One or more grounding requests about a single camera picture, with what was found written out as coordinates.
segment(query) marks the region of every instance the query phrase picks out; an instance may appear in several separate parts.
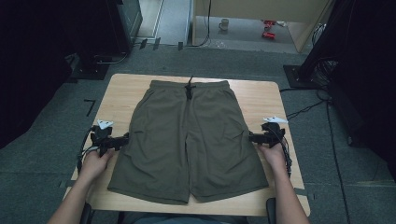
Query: hand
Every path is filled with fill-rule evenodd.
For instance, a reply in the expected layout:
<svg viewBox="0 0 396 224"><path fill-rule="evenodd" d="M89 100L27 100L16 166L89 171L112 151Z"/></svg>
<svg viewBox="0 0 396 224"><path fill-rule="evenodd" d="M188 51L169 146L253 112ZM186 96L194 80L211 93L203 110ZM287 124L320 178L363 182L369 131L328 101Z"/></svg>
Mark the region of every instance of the hand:
<svg viewBox="0 0 396 224"><path fill-rule="evenodd" d="M106 169L107 162L113 157L113 154L114 149L109 149L102 157L99 157L99 153L95 150L89 152L87 156L85 156L78 178L85 179L91 183Z"/></svg>
<svg viewBox="0 0 396 224"><path fill-rule="evenodd" d="M271 148L258 145L258 149L264 154L265 159L270 163L273 171L279 169L284 169L286 171L285 154L280 143Z"/></svg>

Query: olive green shorts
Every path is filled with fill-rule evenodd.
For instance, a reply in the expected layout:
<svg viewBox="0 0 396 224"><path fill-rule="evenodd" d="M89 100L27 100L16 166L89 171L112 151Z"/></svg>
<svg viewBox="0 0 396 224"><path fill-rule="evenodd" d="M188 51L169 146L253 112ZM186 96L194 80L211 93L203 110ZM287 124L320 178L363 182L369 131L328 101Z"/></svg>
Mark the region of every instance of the olive green shorts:
<svg viewBox="0 0 396 224"><path fill-rule="evenodd" d="M268 186L227 81L151 81L108 189L155 203L231 198Z"/></svg>

